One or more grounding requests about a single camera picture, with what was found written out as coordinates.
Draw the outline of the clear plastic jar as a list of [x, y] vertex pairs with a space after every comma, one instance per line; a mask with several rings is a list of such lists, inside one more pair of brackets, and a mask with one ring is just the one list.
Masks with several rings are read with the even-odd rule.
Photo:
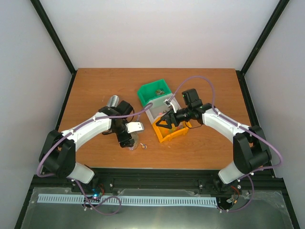
[[133, 150], [135, 150], [138, 147], [139, 137], [138, 137], [138, 134], [135, 133], [135, 132], [131, 133], [131, 136], [132, 136], [132, 140], [134, 140], [134, 143], [133, 143], [132, 147], [129, 147], [129, 150], [133, 151]]

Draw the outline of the silver metal scoop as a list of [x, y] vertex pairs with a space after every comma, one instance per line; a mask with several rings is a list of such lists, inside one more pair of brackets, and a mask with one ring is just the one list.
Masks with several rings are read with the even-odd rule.
[[116, 107], [119, 104], [119, 96], [113, 95], [110, 97], [110, 99], [107, 102], [108, 107]]

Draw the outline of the orange plastic bin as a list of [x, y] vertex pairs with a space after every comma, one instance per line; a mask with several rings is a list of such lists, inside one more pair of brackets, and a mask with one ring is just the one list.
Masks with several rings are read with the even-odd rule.
[[152, 127], [153, 127], [160, 143], [163, 143], [165, 141], [171, 141], [172, 139], [174, 139], [176, 137], [184, 136], [188, 133], [189, 129], [186, 125], [190, 124], [189, 122], [182, 122], [179, 124], [178, 127], [175, 127], [174, 125], [172, 125], [172, 129], [167, 129], [167, 128], [159, 127], [156, 125], [157, 121], [159, 121], [159, 120], [160, 119], [158, 118], [152, 124]]

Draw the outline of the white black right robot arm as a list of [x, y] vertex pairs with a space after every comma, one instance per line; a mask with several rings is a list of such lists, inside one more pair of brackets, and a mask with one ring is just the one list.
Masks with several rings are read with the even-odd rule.
[[172, 129], [182, 122], [196, 120], [216, 130], [233, 144], [233, 161], [213, 178], [216, 192], [224, 193], [229, 184], [271, 161], [272, 156], [261, 127], [236, 123], [211, 103], [203, 104], [195, 89], [184, 91], [182, 96], [186, 107], [169, 110], [156, 122], [156, 126]]

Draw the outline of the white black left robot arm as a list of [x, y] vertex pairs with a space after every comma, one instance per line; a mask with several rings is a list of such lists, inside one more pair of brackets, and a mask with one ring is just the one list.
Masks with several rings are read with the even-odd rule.
[[105, 106], [85, 122], [58, 132], [48, 133], [41, 155], [37, 176], [70, 178], [84, 184], [89, 184], [96, 178], [89, 167], [76, 162], [76, 152], [82, 145], [99, 134], [116, 134], [122, 148], [135, 145], [135, 140], [127, 128], [127, 117], [134, 112], [134, 108], [126, 101], [115, 106]]

